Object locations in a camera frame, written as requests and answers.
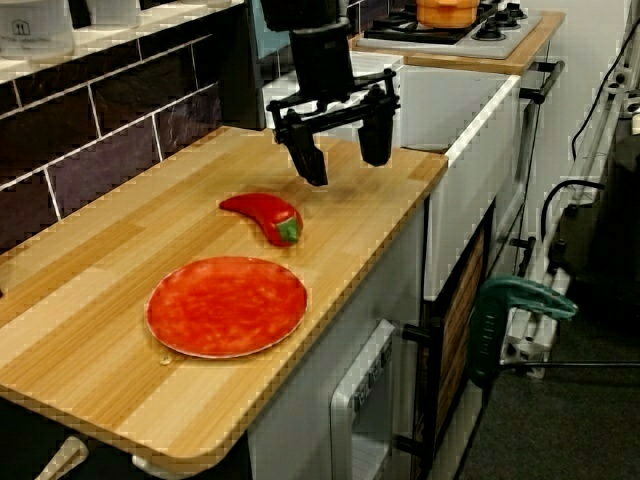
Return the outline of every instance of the pepper stem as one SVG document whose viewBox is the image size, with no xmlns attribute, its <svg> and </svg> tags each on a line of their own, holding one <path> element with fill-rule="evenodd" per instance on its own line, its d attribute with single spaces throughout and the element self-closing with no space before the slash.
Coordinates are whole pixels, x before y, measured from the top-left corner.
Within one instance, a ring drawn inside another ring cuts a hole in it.
<svg viewBox="0 0 640 480">
<path fill-rule="evenodd" d="M 298 220 L 296 217 L 291 217 L 284 222 L 276 224 L 278 232 L 280 233 L 280 239 L 283 242 L 296 243 L 298 241 Z"/>
</svg>

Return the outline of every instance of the stove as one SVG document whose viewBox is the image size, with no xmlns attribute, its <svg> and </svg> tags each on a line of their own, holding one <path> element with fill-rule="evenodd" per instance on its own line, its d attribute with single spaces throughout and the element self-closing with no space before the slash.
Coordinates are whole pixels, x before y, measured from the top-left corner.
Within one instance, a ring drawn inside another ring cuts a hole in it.
<svg viewBox="0 0 640 480">
<path fill-rule="evenodd" d="M 501 0 L 483 1 L 467 28 L 441 29 L 420 24 L 416 5 L 407 4 L 374 20 L 359 47 L 388 48 L 461 57 L 505 59 L 542 20 L 542 15 Z"/>
</svg>

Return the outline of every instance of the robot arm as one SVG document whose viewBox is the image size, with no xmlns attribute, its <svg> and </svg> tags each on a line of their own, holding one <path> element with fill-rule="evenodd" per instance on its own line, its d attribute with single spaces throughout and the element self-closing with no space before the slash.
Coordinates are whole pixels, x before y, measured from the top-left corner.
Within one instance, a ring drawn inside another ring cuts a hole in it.
<svg viewBox="0 0 640 480">
<path fill-rule="evenodd" d="M 371 165 L 387 163 L 391 155 L 393 116 L 400 107 L 392 78 L 395 72 L 354 77 L 351 67 L 346 19 L 348 0 L 261 0 L 267 27 L 289 31 L 291 51 L 300 89 L 295 94 L 269 104 L 275 124 L 275 138 L 283 143 L 298 173 L 314 186 L 326 185 L 322 152 L 313 134 L 359 120 L 360 149 Z M 384 82 L 385 90 L 378 85 Z M 334 102 L 346 102 L 351 94 L 369 90 L 353 107 L 325 113 Z M 316 111 L 299 115 L 291 107 L 317 102 Z"/>
</svg>

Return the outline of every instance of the wooden countertop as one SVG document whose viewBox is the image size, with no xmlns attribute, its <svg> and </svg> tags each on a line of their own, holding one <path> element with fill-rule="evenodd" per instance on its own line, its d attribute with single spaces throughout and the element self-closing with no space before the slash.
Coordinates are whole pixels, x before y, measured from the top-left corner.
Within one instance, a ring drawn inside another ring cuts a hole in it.
<svg viewBox="0 0 640 480">
<path fill-rule="evenodd" d="M 443 175 L 441 155 L 396 149 L 389 164 L 318 137 L 330 184 L 296 175 L 263 132 L 222 128 L 0 257 L 0 395 L 180 472 L 218 463 Z M 217 208 L 273 192 L 300 211 L 292 248 Z M 232 360 L 170 352 L 143 307 L 169 272 L 242 255 L 289 268 L 309 293 L 282 343 Z M 163 357 L 172 360 L 162 365 Z"/>
<path fill-rule="evenodd" d="M 358 37 L 351 39 L 351 49 L 356 52 L 386 53 L 401 55 L 405 65 L 418 67 L 450 68 L 454 70 L 472 70 L 476 72 L 522 75 L 531 66 L 536 53 L 553 36 L 564 22 L 562 12 L 542 12 L 542 20 L 518 47 L 504 60 L 491 58 L 458 57 L 454 55 L 433 55 L 406 50 L 358 47 Z"/>
</svg>

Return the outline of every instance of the red plate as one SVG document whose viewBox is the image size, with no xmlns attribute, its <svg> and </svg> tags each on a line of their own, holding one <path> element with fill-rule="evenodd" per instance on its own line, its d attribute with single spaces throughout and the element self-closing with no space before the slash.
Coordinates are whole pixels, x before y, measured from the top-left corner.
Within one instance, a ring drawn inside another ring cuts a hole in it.
<svg viewBox="0 0 640 480">
<path fill-rule="evenodd" d="M 230 358 L 268 348 L 300 324 L 307 292 L 272 262 L 215 257 L 166 276 L 146 305 L 147 325 L 164 345 L 187 355 Z"/>
</svg>

